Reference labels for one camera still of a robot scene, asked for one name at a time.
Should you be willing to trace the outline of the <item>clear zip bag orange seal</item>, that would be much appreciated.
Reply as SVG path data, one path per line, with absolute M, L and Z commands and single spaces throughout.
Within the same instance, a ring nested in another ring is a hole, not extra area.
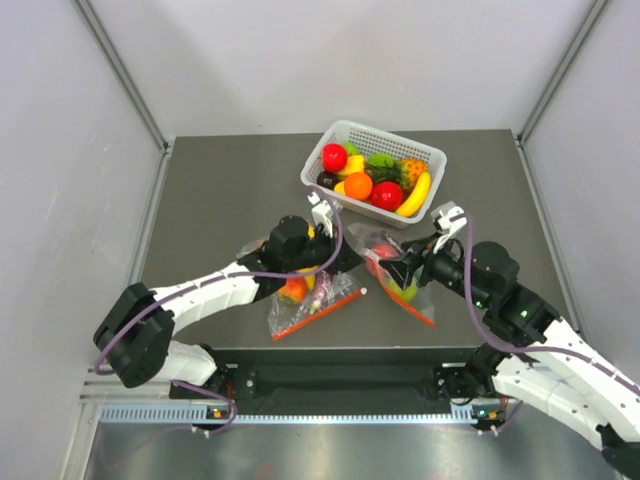
M 380 225 L 354 223 L 348 227 L 354 250 L 365 260 L 370 274 L 385 294 L 405 312 L 435 327 L 431 288 L 422 283 L 426 254 L 436 236 L 409 240 L 399 230 Z

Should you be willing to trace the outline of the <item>green fake pear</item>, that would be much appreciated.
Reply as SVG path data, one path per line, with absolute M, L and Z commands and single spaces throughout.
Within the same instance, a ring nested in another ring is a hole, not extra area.
M 419 291 L 415 280 L 412 280 L 407 288 L 402 289 L 393 279 L 390 279 L 387 287 L 394 295 L 406 303 L 411 303 Z

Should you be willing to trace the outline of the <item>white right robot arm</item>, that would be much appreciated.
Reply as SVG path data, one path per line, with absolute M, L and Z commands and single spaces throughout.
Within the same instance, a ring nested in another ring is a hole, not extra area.
M 383 269 L 399 285 L 437 282 L 463 297 L 484 344 L 466 364 L 476 394 L 517 399 L 572 429 L 627 479 L 639 476 L 639 386 L 592 348 L 542 297 L 518 282 L 501 245 L 408 242 Z

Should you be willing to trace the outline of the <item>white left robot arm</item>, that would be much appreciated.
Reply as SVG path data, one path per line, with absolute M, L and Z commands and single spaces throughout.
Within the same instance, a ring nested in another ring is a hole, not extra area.
M 183 344 L 175 333 L 216 313 L 261 301 L 307 273 L 335 277 L 363 262 L 337 228 L 286 216 L 260 246 L 219 271 L 171 287 L 128 286 L 94 334 L 98 361 L 109 366 L 95 372 L 115 374 L 126 388 L 183 382 L 216 396 L 226 387 L 224 366 L 209 346 Z

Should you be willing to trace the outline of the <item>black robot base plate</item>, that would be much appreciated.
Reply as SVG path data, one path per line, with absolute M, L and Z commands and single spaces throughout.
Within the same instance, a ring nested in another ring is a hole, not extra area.
M 499 355 L 487 347 L 226 349 L 207 351 L 216 369 L 204 376 L 205 393 L 248 403 L 280 393 L 317 395 L 402 390 L 427 401 L 496 398 L 490 380 Z

